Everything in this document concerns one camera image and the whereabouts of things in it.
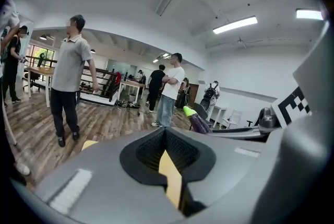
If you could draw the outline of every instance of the wooden floor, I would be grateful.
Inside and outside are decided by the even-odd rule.
[[[143,100],[139,100],[139,110],[147,113],[146,95],[144,92]],[[79,153],[85,141],[115,139],[134,131],[153,129],[151,123],[156,117],[155,113],[140,112],[140,116],[137,116],[136,109],[130,110],[134,114],[132,115],[125,108],[119,110],[116,107],[81,101],[76,108],[80,139],[76,142],[72,140],[63,113],[66,146],[61,148],[56,139],[50,108],[46,107],[44,91],[34,90],[31,99],[24,93],[21,99],[21,103],[13,105],[7,102],[6,112],[17,140],[17,146],[12,146],[13,153],[18,162],[25,163],[30,168],[31,174],[26,179],[32,187],[68,158]],[[183,111],[174,111],[172,126],[189,129],[190,123]]]

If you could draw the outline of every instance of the black t-shirt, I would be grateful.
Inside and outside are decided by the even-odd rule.
[[[7,60],[6,60],[6,64],[13,64],[13,65],[17,65],[19,60],[14,58],[11,53],[10,53],[10,49],[11,48],[15,48],[15,52],[17,55],[19,55],[20,53],[20,49],[21,49],[21,42],[20,40],[17,38],[17,36],[14,36],[12,38],[12,40],[10,41],[8,48],[7,48]]]
[[[150,89],[159,89],[162,84],[162,78],[165,76],[165,73],[162,70],[155,70],[151,74]]]

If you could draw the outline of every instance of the white label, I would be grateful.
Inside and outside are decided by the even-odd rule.
[[[258,151],[247,150],[243,148],[236,148],[234,151],[237,152],[238,154],[248,155],[248,156],[255,157],[255,158],[258,158],[260,155],[260,152]]]

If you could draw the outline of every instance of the window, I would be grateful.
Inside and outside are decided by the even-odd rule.
[[[53,57],[54,57],[54,51],[52,50],[49,50],[49,49],[45,49],[45,48],[42,48],[40,46],[35,46],[35,45],[32,45],[32,44],[29,44],[28,45],[28,49],[27,49],[27,54],[26,54],[26,59],[27,59],[27,62],[25,63],[25,66],[37,66],[38,65],[38,62],[39,62],[39,58],[40,58],[40,55],[44,53],[44,58],[47,59],[47,60],[53,60]],[[55,66],[55,63],[52,63],[50,61],[43,61],[41,63],[41,67],[54,67]]]

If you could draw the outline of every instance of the white chair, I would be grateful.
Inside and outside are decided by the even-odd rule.
[[[224,124],[226,128],[230,128],[231,125],[239,125],[243,112],[233,110],[231,116],[229,118],[223,118],[223,123],[220,124],[219,129]]]

